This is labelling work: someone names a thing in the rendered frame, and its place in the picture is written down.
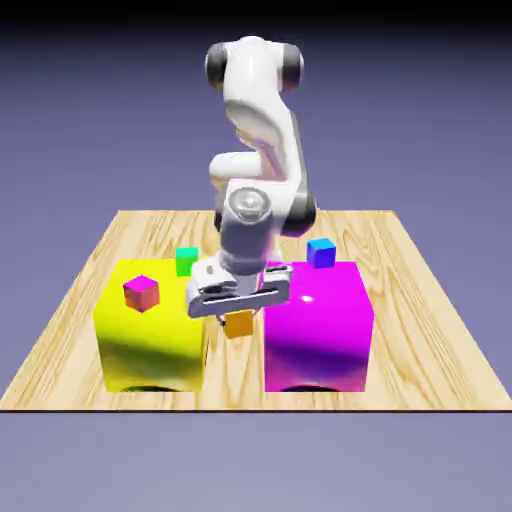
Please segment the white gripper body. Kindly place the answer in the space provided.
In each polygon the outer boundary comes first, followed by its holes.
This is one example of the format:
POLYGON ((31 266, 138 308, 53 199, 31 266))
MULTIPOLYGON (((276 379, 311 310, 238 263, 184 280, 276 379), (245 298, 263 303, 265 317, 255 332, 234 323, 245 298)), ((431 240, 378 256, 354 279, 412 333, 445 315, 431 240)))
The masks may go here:
POLYGON ((225 270, 217 257, 195 262, 186 286, 186 309, 191 318, 222 317, 242 310, 258 311, 289 300, 293 268, 277 265, 252 275, 225 270))

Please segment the small orange cube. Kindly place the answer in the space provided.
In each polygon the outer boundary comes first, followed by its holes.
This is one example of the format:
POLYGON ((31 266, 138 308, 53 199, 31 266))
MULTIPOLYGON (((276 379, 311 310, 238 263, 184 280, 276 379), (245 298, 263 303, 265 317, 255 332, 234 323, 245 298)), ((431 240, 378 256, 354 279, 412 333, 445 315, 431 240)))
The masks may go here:
POLYGON ((254 331, 253 311, 240 310, 226 313, 223 331, 228 339, 252 336, 254 331))

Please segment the small green cube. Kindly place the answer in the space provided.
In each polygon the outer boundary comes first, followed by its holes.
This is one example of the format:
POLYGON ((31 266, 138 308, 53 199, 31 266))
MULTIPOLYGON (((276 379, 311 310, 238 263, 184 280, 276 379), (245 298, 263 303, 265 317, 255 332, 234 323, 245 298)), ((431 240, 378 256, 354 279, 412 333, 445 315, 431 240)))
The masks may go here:
POLYGON ((191 275, 192 266, 199 258, 199 249, 195 246, 177 247, 175 250, 175 269, 178 277, 191 275))

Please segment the small blue cube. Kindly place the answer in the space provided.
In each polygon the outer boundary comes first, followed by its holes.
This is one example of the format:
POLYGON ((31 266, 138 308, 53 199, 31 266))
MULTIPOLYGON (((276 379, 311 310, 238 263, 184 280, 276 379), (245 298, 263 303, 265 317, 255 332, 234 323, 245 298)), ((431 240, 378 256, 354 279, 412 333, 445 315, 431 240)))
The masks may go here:
POLYGON ((331 268, 336 262, 336 245, 329 238, 307 242, 307 262, 314 268, 331 268))

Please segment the small red cube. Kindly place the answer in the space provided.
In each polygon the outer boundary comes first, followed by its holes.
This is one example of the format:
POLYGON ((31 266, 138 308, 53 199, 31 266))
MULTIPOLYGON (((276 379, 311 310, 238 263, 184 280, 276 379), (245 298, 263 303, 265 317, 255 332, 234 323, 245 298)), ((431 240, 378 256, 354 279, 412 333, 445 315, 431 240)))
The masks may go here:
POLYGON ((138 312, 146 312, 160 303, 159 282, 139 275, 123 284, 125 304, 138 312))

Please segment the large magenta box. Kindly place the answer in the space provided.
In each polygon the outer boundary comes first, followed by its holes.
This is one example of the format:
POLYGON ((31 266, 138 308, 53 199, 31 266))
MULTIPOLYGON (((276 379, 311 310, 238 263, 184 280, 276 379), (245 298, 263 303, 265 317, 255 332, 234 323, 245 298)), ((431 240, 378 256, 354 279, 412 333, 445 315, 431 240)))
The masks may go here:
POLYGON ((374 311, 357 264, 291 266, 289 300, 263 315, 265 390, 364 391, 374 311))

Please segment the large yellow box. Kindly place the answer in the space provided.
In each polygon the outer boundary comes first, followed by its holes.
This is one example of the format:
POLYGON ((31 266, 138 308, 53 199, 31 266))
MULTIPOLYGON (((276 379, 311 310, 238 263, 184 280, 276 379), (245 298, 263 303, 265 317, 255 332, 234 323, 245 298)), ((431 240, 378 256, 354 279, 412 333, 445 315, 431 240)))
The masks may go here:
POLYGON ((120 259, 93 310, 105 388, 125 392, 157 388, 197 392, 202 388, 207 343, 204 320, 187 314, 188 279, 173 259, 120 259), (125 291, 139 276, 157 283, 160 301, 140 312, 125 291))

